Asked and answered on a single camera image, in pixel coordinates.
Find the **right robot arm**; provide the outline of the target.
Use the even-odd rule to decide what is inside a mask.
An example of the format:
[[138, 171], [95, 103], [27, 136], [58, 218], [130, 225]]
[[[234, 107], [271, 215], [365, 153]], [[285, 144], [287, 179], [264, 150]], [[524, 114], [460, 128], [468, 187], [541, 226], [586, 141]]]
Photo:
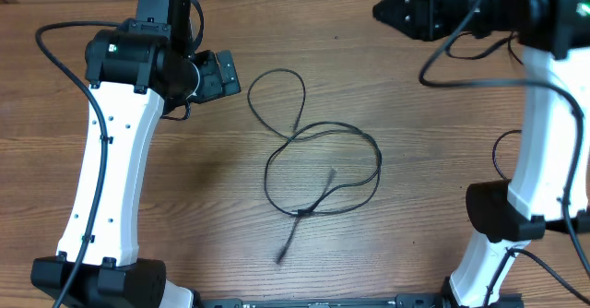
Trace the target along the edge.
[[437, 307], [519, 307], [501, 284], [517, 256], [547, 231], [567, 234], [577, 254], [589, 229], [589, 0], [382, 0], [376, 20], [411, 39], [440, 41], [506, 31], [523, 46], [525, 116], [514, 174], [471, 184], [474, 232]]

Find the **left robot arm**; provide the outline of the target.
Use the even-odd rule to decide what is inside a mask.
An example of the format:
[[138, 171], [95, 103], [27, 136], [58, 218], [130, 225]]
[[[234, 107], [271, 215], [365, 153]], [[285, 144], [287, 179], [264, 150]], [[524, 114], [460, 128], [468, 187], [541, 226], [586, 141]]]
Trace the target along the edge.
[[138, 0], [121, 23], [101, 21], [77, 86], [88, 98], [88, 134], [75, 202], [52, 256], [37, 258], [32, 285], [65, 307], [198, 307], [160, 260], [139, 256], [138, 207], [151, 139], [177, 108], [241, 90], [232, 55], [204, 51], [190, 15], [197, 0]]

